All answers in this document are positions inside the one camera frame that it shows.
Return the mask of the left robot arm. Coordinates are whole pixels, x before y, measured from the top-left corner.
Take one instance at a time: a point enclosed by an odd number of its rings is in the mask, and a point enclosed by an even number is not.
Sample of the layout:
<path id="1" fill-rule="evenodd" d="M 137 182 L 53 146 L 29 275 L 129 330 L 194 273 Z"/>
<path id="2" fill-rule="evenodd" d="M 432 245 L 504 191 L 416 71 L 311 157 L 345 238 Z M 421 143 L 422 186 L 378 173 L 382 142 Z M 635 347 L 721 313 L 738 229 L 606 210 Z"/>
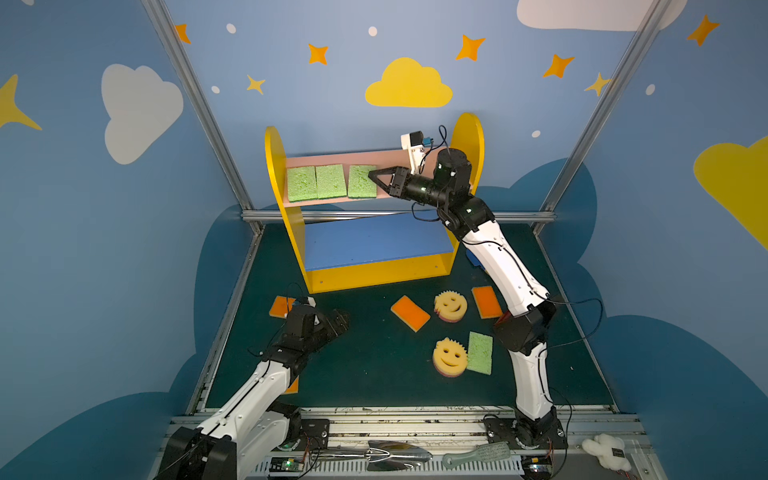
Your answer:
<path id="1" fill-rule="evenodd" d="M 167 441 L 157 479 L 244 479 L 264 457 L 301 435 L 299 409 L 278 401 L 310 356 L 346 333 L 349 315 L 322 313 L 311 297 L 294 301 L 281 335 L 253 374 L 213 415 Z"/>

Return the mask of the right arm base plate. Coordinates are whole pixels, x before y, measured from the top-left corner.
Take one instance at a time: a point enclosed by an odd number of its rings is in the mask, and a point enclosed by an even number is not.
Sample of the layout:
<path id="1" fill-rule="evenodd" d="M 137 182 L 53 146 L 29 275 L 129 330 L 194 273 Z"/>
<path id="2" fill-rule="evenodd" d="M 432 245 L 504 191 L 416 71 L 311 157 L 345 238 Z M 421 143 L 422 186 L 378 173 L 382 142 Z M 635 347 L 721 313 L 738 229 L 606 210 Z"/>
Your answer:
<path id="1" fill-rule="evenodd" d="M 482 419 L 489 443 L 506 442 L 511 450 L 566 449 L 565 427 L 556 416 L 537 421 L 486 415 Z"/>

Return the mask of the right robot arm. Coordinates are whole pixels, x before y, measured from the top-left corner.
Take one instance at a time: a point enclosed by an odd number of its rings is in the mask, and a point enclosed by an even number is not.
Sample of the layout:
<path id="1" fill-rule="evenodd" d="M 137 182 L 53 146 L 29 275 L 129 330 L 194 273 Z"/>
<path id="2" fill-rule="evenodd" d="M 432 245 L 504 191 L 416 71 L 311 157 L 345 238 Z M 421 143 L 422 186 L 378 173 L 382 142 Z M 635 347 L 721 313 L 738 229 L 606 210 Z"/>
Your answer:
<path id="1" fill-rule="evenodd" d="M 492 330 L 512 361 L 517 442 L 536 448 L 560 427 L 546 372 L 549 327 L 557 307 L 509 245 L 491 209 L 471 193 L 471 173 L 465 153 L 446 148 L 438 153 L 432 177 L 403 166 L 373 170 L 368 177 L 391 197 L 434 207 L 502 294 L 507 312 Z"/>

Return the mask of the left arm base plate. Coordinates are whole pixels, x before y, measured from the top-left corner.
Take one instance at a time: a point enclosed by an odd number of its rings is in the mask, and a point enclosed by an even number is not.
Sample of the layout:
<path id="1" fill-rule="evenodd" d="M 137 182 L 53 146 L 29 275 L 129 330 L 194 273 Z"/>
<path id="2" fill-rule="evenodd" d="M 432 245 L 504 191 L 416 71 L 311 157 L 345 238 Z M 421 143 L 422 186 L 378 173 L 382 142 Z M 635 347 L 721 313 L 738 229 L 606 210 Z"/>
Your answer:
<path id="1" fill-rule="evenodd" d="M 322 450 L 328 447 L 330 437 L 328 419 L 302 419 L 289 422 L 286 439 L 277 447 L 279 451 Z"/>

